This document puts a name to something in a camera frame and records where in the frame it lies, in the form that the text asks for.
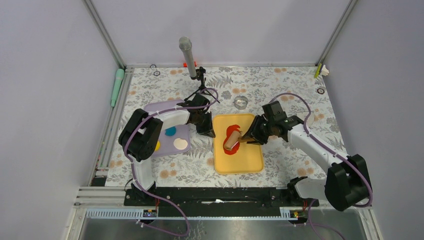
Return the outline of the wooden dough roller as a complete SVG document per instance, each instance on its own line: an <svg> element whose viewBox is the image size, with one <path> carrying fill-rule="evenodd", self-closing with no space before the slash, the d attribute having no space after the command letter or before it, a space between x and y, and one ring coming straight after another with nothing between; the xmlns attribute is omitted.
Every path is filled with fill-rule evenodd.
<svg viewBox="0 0 424 240"><path fill-rule="evenodd" d="M223 148L227 151L231 151L237 144L250 142L253 139L251 137L244 137L243 133L241 131L233 131L225 143L223 144Z"/></svg>

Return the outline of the red dough ball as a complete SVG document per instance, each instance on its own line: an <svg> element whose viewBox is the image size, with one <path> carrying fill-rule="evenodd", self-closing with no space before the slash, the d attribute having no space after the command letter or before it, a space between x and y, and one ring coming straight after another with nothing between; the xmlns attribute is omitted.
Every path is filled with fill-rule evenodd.
<svg viewBox="0 0 424 240"><path fill-rule="evenodd" d="M235 146L232 150L230 150L230 151L228 151L228 150L225 150L225 149L224 149L224 143L225 143L225 141L228 139L228 137L230 136L230 134L231 134L233 131L239 131L239 132L242 132L242 131L240 130L240 126L239 126L239 125L237 125L237 124L235 124L235 125L230 125L230 126L226 129L226 138L225 138L225 140L224 140L224 142L223 142L223 151L224 151L224 153L225 153L226 155L234 155L234 154L238 151L238 149L239 149L239 147L240 147L240 143L237 143L237 144L236 144L236 146Z"/></svg>

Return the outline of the yellow tray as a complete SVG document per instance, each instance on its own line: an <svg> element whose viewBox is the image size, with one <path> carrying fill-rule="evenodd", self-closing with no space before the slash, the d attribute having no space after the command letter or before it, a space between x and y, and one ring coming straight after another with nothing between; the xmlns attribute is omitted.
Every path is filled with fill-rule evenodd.
<svg viewBox="0 0 424 240"><path fill-rule="evenodd" d="M223 143L226 138L227 128L239 125L244 134L253 122L255 115L221 114L212 120L215 138L213 139L213 155L215 171L221 175L258 173L264 168L262 147L260 145L240 144L238 151L233 155L224 153Z"/></svg>

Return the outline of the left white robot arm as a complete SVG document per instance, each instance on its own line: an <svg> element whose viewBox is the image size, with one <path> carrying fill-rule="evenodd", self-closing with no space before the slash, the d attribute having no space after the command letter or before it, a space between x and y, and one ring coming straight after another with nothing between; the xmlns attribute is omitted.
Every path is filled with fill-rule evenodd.
<svg viewBox="0 0 424 240"><path fill-rule="evenodd" d="M136 109L118 137L124 155L130 161L132 184L137 188L136 199L144 206L152 204L155 184L151 156L154 154L162 131L180 125L196 126L199 135L214 138L211 102L196 93L191 100L179 102L172 107L157 111Z"/></svg>

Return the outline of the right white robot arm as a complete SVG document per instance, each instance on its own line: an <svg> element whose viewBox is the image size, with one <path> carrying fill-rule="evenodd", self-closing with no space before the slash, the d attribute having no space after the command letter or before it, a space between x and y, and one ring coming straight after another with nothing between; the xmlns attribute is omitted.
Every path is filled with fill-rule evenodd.
<svg viewBox="0 0 424 240"><path fill-rule="evenodd" d="M264 113L256 115L241 140L248 144L265 145L269 137L276 136L302 150L322 170L324 179L296 177L287 185L287 201L293 206L306 199L324 200L338 211L359 207L359 202L372 202L372 187L365 159L359 154L350 156L336 151L321 141L298 116L287 116L278 101L262 107Z"/></svg>

